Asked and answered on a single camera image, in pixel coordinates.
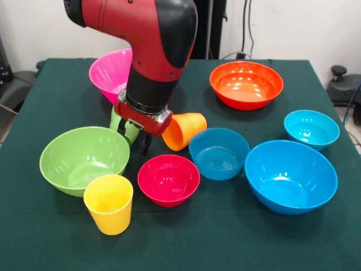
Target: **table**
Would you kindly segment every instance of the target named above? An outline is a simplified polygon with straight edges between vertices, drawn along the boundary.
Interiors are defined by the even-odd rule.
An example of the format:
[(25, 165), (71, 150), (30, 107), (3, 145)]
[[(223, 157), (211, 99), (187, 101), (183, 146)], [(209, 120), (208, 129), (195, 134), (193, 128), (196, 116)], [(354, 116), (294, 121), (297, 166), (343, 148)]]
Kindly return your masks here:
[(87, 77), (93, 61), (47, 60), (0, 148), (0, 270), (361, 270), (361, 160), (308, 61), (259, 61), (281, 74), (284, 91), (263, 109), (241, 112), (210, 88), (210, 72), (224, 61), (191, 60), (169, 107), (200, 112), (209, 127), (231, 128), (251, 147), (286, 138), (283, 119), (293, 110), (326, 113), (341, 128), (322, 151), (339, 177), (329, 203), (302, 216), (276, 215), (242, 172), (225, 182), (202, 178), (189, 201), (165, 209), (140, 192), (137, 172), (147, 159), (173, 152), (155, 138), (140, 157), (138, 140), (124, 173), (134, 186), (131, 224), (115, 237), (101, 234), (82, 199), (53, 188), (38, 166), (60, 133), (109, 125), (111, 105)]

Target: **plastic bowl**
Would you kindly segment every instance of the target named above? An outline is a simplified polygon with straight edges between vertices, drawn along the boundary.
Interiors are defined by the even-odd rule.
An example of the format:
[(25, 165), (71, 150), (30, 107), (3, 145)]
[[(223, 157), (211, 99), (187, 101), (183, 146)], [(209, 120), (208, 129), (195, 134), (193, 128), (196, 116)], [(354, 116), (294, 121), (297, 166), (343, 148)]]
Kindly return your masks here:
[(218, 98), (237, 110), (256, 110), (272, 102), (283, 90), (283, 80), (273, 69), (255, 62), (229, 62), (210, 75)]
[(298, 110), (284, 119), (288, 135), (318, 151), (331, 145), (340, 136), (337, 123), (317, 111)]
[(90, 81), (115, 104), (120, 91), (126, 88), (133, 52), (124, 49), (98, 58), (89, 69)]
[(235, 177), (249, 154), (249, 145), (239, 133), (225, 128), (210, 128), (197, 133), (190, 153), (200, 174), (223, 181)]
[(95, 178), (123, 173), (129, 155), (129, 145), (120, 134), (103, 127), (83, 127), (51, 141), (39, 166), (44, 178), (57, 189), (83, 197)]
[(293, 141), (268, 141), (249, 153), (245, 172), (255, 196), (270, 210), (300, 215), (328, 202), (337, 175), (318, 151)]
[(175, 207), (189, 199), (200, 182), (199, 171), (188, 159), (161, 155), (147, 161), (138, 173), (138, 185), (154, 203)]

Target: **pink bowl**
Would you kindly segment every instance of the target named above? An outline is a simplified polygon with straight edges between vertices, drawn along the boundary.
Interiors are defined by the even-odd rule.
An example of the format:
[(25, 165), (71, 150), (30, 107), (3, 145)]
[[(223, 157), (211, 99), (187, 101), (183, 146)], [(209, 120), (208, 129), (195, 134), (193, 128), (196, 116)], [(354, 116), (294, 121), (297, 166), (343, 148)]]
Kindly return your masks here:
[(147, 161), (138, 173), (142, 192), (156, 204), (175, 207), (197, 190), (200, 175), (197, 167), (178, 155), (161, 155)]
[(89, 69), (90, 81), (111, 101), (126, 87), (133, 52), (124, 49), (98, 58)]

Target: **red bowl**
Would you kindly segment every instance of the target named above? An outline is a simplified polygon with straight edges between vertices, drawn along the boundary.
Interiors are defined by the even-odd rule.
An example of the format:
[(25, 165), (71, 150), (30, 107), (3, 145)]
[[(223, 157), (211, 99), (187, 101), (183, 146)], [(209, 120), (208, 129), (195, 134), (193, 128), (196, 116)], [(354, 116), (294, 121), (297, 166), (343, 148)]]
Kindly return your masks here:
[(197, 190), (200, 174), (188, 159), (178, 155), (161, 155), (147, 161), (138, 173), (141, 191), (154, 203), (175, 207)]
[(237, 61), (218, 66), (210, 75), (218, 98), (238, 110), (256, 110), (272, 102), (283, 90), (281, 76), (270, 67)]

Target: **light blue bowl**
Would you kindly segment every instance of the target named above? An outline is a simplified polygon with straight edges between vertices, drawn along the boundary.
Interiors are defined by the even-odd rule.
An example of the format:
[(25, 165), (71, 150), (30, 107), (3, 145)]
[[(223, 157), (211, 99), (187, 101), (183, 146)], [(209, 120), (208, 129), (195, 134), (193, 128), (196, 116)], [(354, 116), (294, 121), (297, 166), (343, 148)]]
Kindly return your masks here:
[(284, 127), (291, 139), (318, 151), (331, 145), (340, 136), (337, 123), (317, 111), (293, 111), (284, 119)]
[(270, 210), (300, 215), (328, 202), (337, 174), (318, 151), (293, 141), (268, 141), (252, 149), (245, 172), (255, 196)]
[(190, 153), (202, 176), (224, 181), (241, 171), (249, 154), (249, 145), (237, 132), (210, 128), (192, 138)]

